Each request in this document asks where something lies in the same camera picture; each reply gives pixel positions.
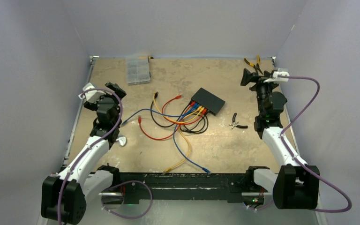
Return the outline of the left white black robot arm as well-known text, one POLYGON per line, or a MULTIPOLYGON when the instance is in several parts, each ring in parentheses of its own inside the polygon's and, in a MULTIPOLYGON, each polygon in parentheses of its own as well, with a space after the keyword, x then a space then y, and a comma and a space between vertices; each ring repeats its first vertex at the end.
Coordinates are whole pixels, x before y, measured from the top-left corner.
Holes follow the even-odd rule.
POLYGON ((115 168, 104 166, 92 173, 97 162, 114 145, 122 123, 121 100, 126 92, 116 83, 107 82, 105 88, 91 83, 83 87, 79 95, 83 106, 97 114, 90 136, 74 160, 57 175, 48 176, 42 184, 41 216, 56 220, 59 224, 78 224, 87 204, 104 189, 117 191, 120 177, 115 168))

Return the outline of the small black cutters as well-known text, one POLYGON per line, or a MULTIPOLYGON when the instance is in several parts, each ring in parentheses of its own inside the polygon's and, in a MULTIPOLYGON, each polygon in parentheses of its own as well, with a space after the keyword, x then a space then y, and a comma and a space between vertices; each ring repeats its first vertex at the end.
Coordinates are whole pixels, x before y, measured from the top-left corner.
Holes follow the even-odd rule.
POLYGON ((232 122, 231 124, 229 124, 229 126, 231 126, 231 129, 234 128, 240 128, 240 129, 247 129, 248 126, 247 125, 239 125, 239 123, 236 121, 236 117, 237 117, 237 113, 235 112, 232 116, 232 122))

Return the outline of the clear plastic organizer box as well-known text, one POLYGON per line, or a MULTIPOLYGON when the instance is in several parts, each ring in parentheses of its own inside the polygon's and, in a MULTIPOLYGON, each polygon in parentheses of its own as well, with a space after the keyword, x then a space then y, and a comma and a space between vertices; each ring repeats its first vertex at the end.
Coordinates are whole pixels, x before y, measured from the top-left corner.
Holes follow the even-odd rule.
POLYGON ((149 56, 132 55, 125 58, 126 82, 128 85, 150 83, 149 56))

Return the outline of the aluminium frame rail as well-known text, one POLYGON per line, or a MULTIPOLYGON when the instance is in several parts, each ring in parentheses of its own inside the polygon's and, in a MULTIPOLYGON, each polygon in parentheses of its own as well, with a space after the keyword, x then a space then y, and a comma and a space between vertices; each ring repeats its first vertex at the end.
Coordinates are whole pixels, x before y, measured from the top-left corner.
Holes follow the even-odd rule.
MULTIPOLYGON (((93 73, 96 61, 98 60, 99 57, 100 56, 96 56, 96 55, 90 56, 89 71, 87 73, 87 78, 86 78, 86 81, 84 82, 83 86, 85 86, 87 83, 90 82, 90 77, 91 77, 91 75, 93 73)), ((66 152, 65 152, 65 155, 64 155, 64 158, 63 158, 63 163, 62 163, 61 168, 59 169, 59 172, 64 170, 67 167, 67 165, 69 164, 69 156, 71 154, 71 147, 72 147, 72 144, 73 144, 73 141, 74 141, 75 130, 76 130, 76 127, 77 127, 77 124, 78 124, 78 121, 79 121, 79 116, 80 116, 82 108, 83 108, 83 102, 81 101, 79 106, 78 106, 78 110, 77 110, 77 113, 76 113, 76 116, 75 116, 75 121, 73 123, 71 134, 70 134, 70 137, 69 137, 69 140, 68 140, 68 143, 67 143, 66 152)))

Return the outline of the black network switch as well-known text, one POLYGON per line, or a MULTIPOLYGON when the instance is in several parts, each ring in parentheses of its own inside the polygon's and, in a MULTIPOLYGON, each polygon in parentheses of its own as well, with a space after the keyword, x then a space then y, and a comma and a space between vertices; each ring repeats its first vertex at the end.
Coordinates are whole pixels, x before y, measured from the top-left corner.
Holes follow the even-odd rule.
POLYGON ((216 116, 225 105, 225 101, 204 88, 200 88, 192 97, 192 102, 198 103, 216 116))

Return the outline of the silver round metal piece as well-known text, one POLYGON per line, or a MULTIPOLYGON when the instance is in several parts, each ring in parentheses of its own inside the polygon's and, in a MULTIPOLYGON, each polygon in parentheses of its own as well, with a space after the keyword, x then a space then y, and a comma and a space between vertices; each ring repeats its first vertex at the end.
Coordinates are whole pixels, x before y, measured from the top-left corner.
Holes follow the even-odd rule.
POLYGON ((127 138, 123 135, 119 135, 116 139, 116 142, 119 144, 119 146, 123 147, 127 144, 127 138))

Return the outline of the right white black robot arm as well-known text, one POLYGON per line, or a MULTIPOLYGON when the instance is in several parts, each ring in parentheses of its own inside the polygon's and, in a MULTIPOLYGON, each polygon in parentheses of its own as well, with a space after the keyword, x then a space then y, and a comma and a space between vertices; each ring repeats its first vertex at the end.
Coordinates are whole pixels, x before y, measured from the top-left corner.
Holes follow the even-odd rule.
POLYGON ((256 92, 259 113, 254 129, 280 165, 278 173, 266 167, 249 168, 251 174, 244 178, 244 184, 251 191, 263 187, 270 192, 278 209, 312 210, 318 204, 319 179, 311 172, 320 171, 308 165, 287 139, 280 120, 287 98, 274 90, 280 82, 287 82, 288 77, 287 72, 276 70, 265 71, 263 76, 243 70, 241 86, 253 83, 250 90, 256 92))

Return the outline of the yellow handled pliers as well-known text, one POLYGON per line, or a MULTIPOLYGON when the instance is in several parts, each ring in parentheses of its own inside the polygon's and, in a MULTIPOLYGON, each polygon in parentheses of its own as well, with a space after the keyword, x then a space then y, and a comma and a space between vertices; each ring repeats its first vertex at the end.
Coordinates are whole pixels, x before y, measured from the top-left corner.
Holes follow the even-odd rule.
POLYGON ((257 76, 264 75, 262 70, 260 69, 260 63, 261 63, 260 56, 257 55, 256 58, 257 58, 256 63, 251 63, 247 58, 243 58, 243 59, 247 65, 251 66, 255 70, 254 72, 251 72, 251 74, 257 76))

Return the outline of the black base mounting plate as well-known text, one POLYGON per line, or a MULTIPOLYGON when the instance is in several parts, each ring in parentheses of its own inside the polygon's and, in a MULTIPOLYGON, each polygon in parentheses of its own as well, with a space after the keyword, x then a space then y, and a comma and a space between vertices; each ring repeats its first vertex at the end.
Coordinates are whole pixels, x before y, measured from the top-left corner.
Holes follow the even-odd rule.
POLYGON ((120 172, 99 196, 108 204, 138 204, 153 199, 262 205, 272 199, 272 194, 252 183, 247 173, 120 172))

